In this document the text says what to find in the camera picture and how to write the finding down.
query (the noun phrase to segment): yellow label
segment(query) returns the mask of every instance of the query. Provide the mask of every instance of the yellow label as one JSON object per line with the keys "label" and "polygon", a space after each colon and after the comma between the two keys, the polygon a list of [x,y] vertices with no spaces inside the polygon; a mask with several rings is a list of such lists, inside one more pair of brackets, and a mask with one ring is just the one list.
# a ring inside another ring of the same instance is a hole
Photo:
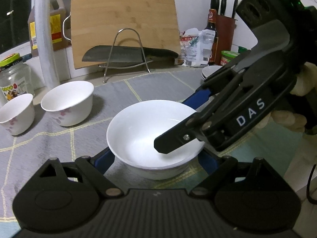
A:
{"label": "yellow label", "polygon": [[[58,43],[62,41],[61,38],[61,15],[53,15],[50,16],[50,25],[51,25],[51,35],[52,35],[52,43]],[[32,39],[32,49],[37,49],[37,41],[35,34],[35,22],[30,23],[31,30],[31,39]]]}
{"label": "yellow label", "polygon": [[61,15],[53,15],[50,17],[51,20],[51,34],[53,44],[61,42]]}
{"label": "yellow label", "polygon": [[30,30],[31,30],[32,49],[34,50],[34,49],[37,49],[35,22],[30,23]]}

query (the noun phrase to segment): gray tablecloth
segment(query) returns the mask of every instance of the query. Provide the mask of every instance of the gray tablecloth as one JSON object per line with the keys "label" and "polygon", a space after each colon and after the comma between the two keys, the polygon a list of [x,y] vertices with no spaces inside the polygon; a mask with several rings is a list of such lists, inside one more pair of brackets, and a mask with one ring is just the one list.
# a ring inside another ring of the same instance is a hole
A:
{"label": "gray tablecloth", "polygon": [[[119,111],[151,99],[181,102],[194,93],[200,82],[201,69],[145,74],[96,87],[92,112],[77,126],[59,126],[37,105],[35,121],[24,134],[13,137],[0,129],[0,238],[9,238],[19,229],[11,208],[12,200],[47,159],[58,157],[61,162],[70,162],[83,155],[96,155],[107,147],[107,127]],[[61,95],[72,96],[67,90]],[[300,139],[300,134],[271,123],[261,131],[249,132],[220,155],[232,154],[240,161],[262,156],[283,175]],[[128,188],[191,189],[207,174],[193,160],[179,176],[153,181],[134,175],[116,160],[105,176],[126,191]]]}

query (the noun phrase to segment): black cable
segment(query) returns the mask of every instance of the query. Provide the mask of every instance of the black cable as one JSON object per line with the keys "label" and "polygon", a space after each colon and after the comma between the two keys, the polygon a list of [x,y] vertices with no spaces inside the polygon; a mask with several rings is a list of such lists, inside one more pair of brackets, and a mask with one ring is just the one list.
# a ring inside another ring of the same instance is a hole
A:
{"label": "black cable", "polygon": [[310,182],[313,178],[313,173],[316,169],[316,165],[313,166],[312,168],[312,171],[310,172],[310,175],[309,175],[309,178],[308,178],[308,182],[307,182],[307,187],[306,187],[306,197],[308,199],[308,201],[310,203],[312,203],[313,205],[317,205],[317,200],[313,199],[311,196],[310,196]]}

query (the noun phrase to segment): plastic jug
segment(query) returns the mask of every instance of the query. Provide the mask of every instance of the plastic jug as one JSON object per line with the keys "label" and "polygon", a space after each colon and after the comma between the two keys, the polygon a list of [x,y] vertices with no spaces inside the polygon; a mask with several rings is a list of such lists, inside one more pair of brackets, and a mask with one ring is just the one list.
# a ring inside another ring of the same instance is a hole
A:
{"label": "plastic jug", "polygon": [[[62,24],[66,17],[65,6],[63,0],[56,0],[56,2],[58,5],[58,8],[56,9],[53,8],[52,3],[50,2],[50,24],[54,51],[66,48],[69,45],[69,42],[63,37],[61,33]],[[28,19],[32,57],[38,56],[34,8],[35,6],[32,8]]]}

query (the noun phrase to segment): red knife block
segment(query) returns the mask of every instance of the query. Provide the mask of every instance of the red knife block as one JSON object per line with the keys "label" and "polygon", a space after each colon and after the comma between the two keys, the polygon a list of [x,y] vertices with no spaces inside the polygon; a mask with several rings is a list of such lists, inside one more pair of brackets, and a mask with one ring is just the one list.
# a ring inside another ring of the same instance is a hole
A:
{"label": "red knife block", "polygon": [[230,51],[233,33],[236,28],[236,20],[222,15],[217,15],[216,29],[218,33],[218,48],[215,64],[220,65],[221,51]]}

